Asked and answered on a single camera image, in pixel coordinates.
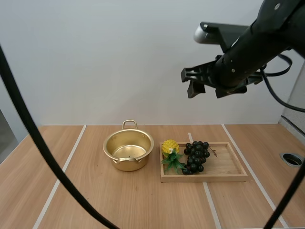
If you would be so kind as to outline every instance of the white stripe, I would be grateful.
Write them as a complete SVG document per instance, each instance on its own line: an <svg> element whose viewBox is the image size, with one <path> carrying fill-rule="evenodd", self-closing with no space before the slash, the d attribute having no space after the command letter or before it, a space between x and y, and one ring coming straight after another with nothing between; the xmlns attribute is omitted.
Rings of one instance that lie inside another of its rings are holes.
<svg viewBox="0 0 305 229"><path fill-rule="evenodd" d="M187 135L189 136L190 143L192 143L193 142L193 138L192 138L191 133L187 133Z"/></svg>
<svg viewBox="0 0 305 229"><path fill-rule="evenodd" d="M63 172L66 171L66 169L67 169L67 167L68 167L68 165L69 165L69 163L71 161L71 158L72 158L72 156L73 156L73 154L74 154L74 152L75 152L75 150L76 150L76 148L78 146L78 143L81 140L82 134L84 133L85 129L86 129L86 125L83 126L83 128L82 128L82 130L80 132L80 135L78 136L78 138L77 138L77 140L76 140L76 142L74 144L74 147L72 148L72 150L71 150L71 152L70 152L70 154L69 154L69 156L67 158L67 161L66 161L65 165L62 168ZM56 190L58 188L59 183L60 183L60 181L57 179L56 182L55 182L55 185L54 185L54 187L53 187L53 189L52 189L52 191L51 191L51 193L50 193L50 195L49 195L49 197L48 197L48 199L46 201L46 203L44 204L44 206L43 206L43 208L41 210L41 213L39 214L39 216L38 216L38 218L36 220L36 223L35 223L33 229L37 229L39 227L39 225L40 225L40 223L42 221L42 218L43 218L44 214L46 213L46 211L47 211L47 209L48 209L48 207L49 207L49 205L50 205L50 203L51 203L51 201L53 199L53 196L54 196L54 194L55 194L55 192L56 192Z"/></svg>
<svg viewBox="0 0 305 229"><path fill-rule="evenodd" d="M254 171L251 169L249 163L247 162L246 158L243 156L243 153L241 152L241 150L238 148L237 144L235 143L235 141L233 140L232 136L230 135L229 131L227 130L227 128L225 127L224 124L221 124L221 126L223 127L224 131L226 132L226 134L228 135L229 139L231 140L232 144L234 145L235 149L237 150L239 156L242 158L244 164L246 165L246 167L248 168L249 172L251 173L253 179L255 180L256 184L258 185L259 189L261 190L262 194L264 195L264 197L266 198L267 202L269 203L270 207L272 208L272 210L274 211L276 209L274 203L272 202L272 200L270 199L269 195L267 194L266 190L264 189L263 185L261 184L261 182L259 181L259 179L257 178L257 176L255 175ZM281 222L281 224L283 225L284 228L288 228L289 226L287 225L287 223L285 222L285 220L283 219L282 216L280 216L278 218Z"/></svg>
<svg viewBox="0 0 305 229"><path fill-rule="evenodd" d="M189 136L190 143L192 143L193 138L192 138L191 133L187 133L187 135ZM219 218L218 218L218 215L216 212L216 208L215 208L208 184L206 182L203 182L203 187L204 187L205 194L206 194L206 197L207 197L209 205L210 205L210 209L211 209L211 213L212 213L212 216L214 219L215 226L217 229L221 229L220 221L219 221Z"/></svg>

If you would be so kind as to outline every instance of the black cable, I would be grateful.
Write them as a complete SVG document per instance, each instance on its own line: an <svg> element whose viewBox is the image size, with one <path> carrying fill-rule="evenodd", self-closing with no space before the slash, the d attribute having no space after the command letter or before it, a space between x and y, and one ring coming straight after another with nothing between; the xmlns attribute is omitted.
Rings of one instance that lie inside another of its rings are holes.
<svg viewBox="0 0 305 229"><path fill-rule="evenodd" d="M291 68L291 65L292 65L292 60L288 57L288 56L285 56L283 54L279 54L278 55L279 58L283 59L284 61L286 61L288 64L289 64L289 67L286 68L285 70L281 71L281 72L278 72L278 73L265 73L266 76L268 77L274 77L274 76L280 76L280 75L284 75L285 73L289 72L290 68ZM267 67L267 64L265 64L262 68L263 70ZM252 74L253 76L261 76L261 72L255 72Z"/></svg>
<svg viewBox="0 0 305 229"><path fill-rule="evenodd" d="M267 88L268 88L270 94L274 97L274 99L276 99L276 101L278 101L281 105L283 105L287 108L290 108L292 110L299 111L299 112L305 112L305 109L303 109L303 108L292 106L292 105L289 105L289 104L285 103L284 101L282 101L273 91L263 68L261 68L260 71L261 71L261 74L263 76L263 79L264 79L264 81L267 85ZM287 206L287 204L291 200L295 191L300 186L304 177L305 177L305 163L303 162L299 171L297 172L296 176L294 177L293 181L291 182L288 190L286 191L285 195L283 196L281 202L279 203L279 205L277 206L277 208L273 212L272 216L270 217L270 219L267 221L266 225L264 226L264 229L271 229L273 227L273 225L275 224L275 222L280 217L280 215L284 211L285 207Z"/></svg>
<svg viewBox="0 0 305 229"><path fill-rule="evenodd" d="M285 106L285 107L287 107L287 108L289 108L289 109L292 109L292 110L295 110L295 111L299 111L299 112L304 112L304 113L305 113L305 109L300 108L300 107L296 107L296 106L292 106L292 105L290 105L290 104L285 103L283 100L281 100L281 99L275 94L274 90L272 89L272 87L271 87L271 85L270 85L270 83L269 83L269 80L267 79L267 76L266 76L266 73L264 72L264 70L263 70L262 68L261 68L260 70L261 70L261 74L262 74L262 76L263 76L263 79L264 79L264 81L265 81L265 83L266 83L266 86L267 86L267 88L268 88L270 94L273 96L273 98L274 98L277 102L279 102L281 105L283 105L283 106Z"/></svg>
<svg viewBox="0 0 305 229"><path fill-rule="evenodd" d="M97 221L102 223L108 228L118 229L117 226L108 221L105 217L103 217L97 210L95 210L89 202L81 195L81 193L77 190L77 188L73 185L73 183L69 180L69 178L62 171L61 167L57 164L55 158L51 154L49 148L44 142L37 126L35 125L25 103L20 94L18 86L16 85L13 74L10 70L9 64L5 58L5 55L0 46L0 75L8 91L10 98L24 124L27 128L30 136L33 139L33 142L39 149L41 155L44 160L49 165L50 169L53 171L58 180L64 185L67 191L74 197L74 199Z"/></svg>

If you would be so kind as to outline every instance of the gold metal pot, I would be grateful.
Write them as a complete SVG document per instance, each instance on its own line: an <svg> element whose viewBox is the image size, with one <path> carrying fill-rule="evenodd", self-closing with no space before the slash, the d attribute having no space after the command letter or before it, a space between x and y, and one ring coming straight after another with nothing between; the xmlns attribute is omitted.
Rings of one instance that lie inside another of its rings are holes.
<svg viewBox="0 0 305 229"><path fill-rule="evenodd" d="M135 128L125 128L127 122L133 122ZM111 158L114 167L122 171L134 171L148 162L153 149L153 138L139 130L134 120L123 122L122 130L110 135L103 144L105 154Z"/></svg>

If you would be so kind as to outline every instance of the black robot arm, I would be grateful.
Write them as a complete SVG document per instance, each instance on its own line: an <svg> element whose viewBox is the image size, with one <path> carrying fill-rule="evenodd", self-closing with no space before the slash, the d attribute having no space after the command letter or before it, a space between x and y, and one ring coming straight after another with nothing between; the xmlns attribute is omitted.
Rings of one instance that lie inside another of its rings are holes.
<svg viewBox="0 0 305 229"><path fill-rule="evenodd" d="M213 62L184 68L182 82L190 81L188 97L205 93L204 86L216 89L217 98L245 93L247 85L263 80L256 71L287 49L305 57L305 5L301 0L265 0L257 19L249 26L202 22L195 32L198 43L219 44L224 52Z"/></svg>

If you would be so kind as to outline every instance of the white wall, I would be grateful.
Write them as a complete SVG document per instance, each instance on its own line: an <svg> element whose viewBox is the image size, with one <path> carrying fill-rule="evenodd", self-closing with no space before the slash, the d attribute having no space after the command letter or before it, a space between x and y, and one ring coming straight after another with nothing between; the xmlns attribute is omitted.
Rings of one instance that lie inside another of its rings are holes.
<svg viewBox="0 0 305 229"><path fill-rule="evenodd" d="M305 65L303 65L300 75L295 82L295 86L291 92L289 98L289 104L305 107ZM297 125L301 130L305 132L305 113L301 113L298 111L294 111L288 108L284 109L283 116L292 121L295 125ZM297 130L291 127L284 119L280 120L282 123L294 136L296 136L304 145L305 138L302 134L300 134Z"/></svg>
<svg viewBox="0 0 305 229"><path fill-rule="evenodd" d="M180 72L214 60L219 46L200 45L201 21L251 24L261 0L5 0L0 42L39 124L277 123L283 107L264 83L216 99L187 98ZM271 79L287 101L302 66ZM286 67L272 61L267 72Z"/></svg>

